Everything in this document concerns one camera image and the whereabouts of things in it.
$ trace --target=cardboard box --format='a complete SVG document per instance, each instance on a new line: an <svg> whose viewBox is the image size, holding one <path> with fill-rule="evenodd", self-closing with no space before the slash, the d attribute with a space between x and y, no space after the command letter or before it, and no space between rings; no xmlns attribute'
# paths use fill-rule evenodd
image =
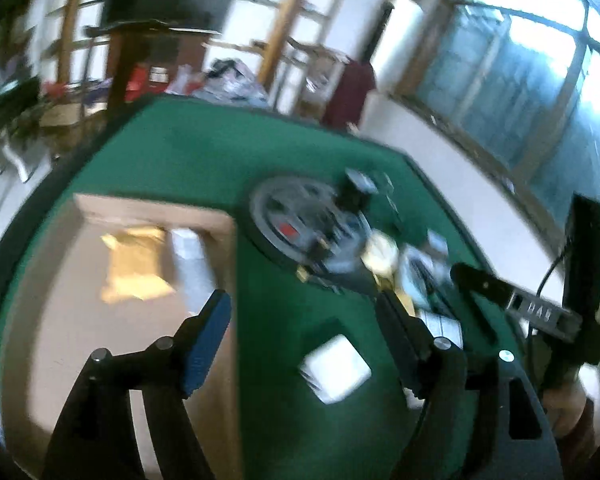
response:
<svg viewBox="0 0 600 480"><path fill-rule="evenodd" d="M196 436L219 480L240 479L235 359L235 224L222 211L80 195L66 203L27 264L2 353L2 417L7 448L38 476L64 401L90 352L123 354L173 335L189 315L176 293L106 304L109 249L100 237L133 225L189 227L203 233L219 286L234 314L205 384L185 401ZM140 392L131 392L136 438L147 478L160 478Z"/></svg>

